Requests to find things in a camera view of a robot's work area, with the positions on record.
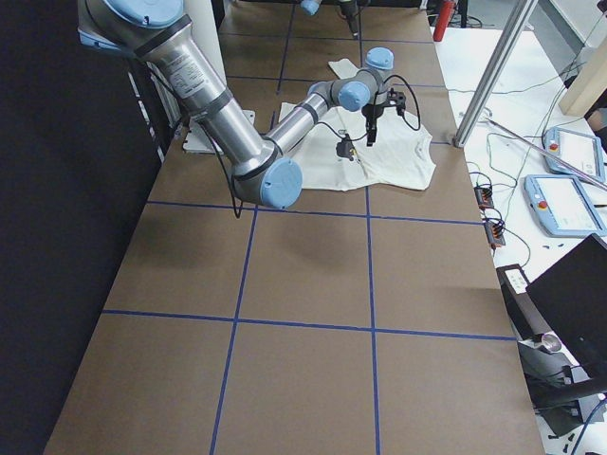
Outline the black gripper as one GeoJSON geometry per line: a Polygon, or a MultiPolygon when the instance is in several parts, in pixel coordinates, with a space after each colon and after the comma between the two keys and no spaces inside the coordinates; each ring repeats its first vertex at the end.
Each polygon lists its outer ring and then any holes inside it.
{"type": "Polygon", "coordinates": [[[361,113],[364,115],[366,120],[366,146],[372,147],[375,143],[375,124],[377,120],[383,115],[384,105],[380,104],[366,104],[362,109],[361,113]]]}
{"type": "Polygon", "coordinates": [[[340,0],[338,2],[340,14],[349,25],[350,32],[354,38],[359,36],[359,26],[357,18],[359,14],[359,5],[357,0],[340,0]]]}

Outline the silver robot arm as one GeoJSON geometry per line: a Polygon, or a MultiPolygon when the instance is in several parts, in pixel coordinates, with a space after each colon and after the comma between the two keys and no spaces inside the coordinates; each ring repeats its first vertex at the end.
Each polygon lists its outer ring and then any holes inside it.
{"type": "Polygon", "coordinates": [[[315,83],[262,136],[195,43],[183,2],[81,1],[78,13],[83,45],[153,64],[161,72],[176,99],[230,161],[230,192],[244,202],[292,206],[303,187],[303,172],[288,152],[330,109],[367,114],[387,100],[394,54],[374,47],[353,77],[315,83]]]}
{"type": "MultiPolygon", "coordinates": [[[[318,12],[321,4],[322,0],[302,0],[300,7],[307,15],[313,16],[318,12]]],[[[346,22],[352,36],[358,38],[359,14],[361,12],[358,2],[356,0],[339,0],[337,5],[340,18],[346,22]]]]}

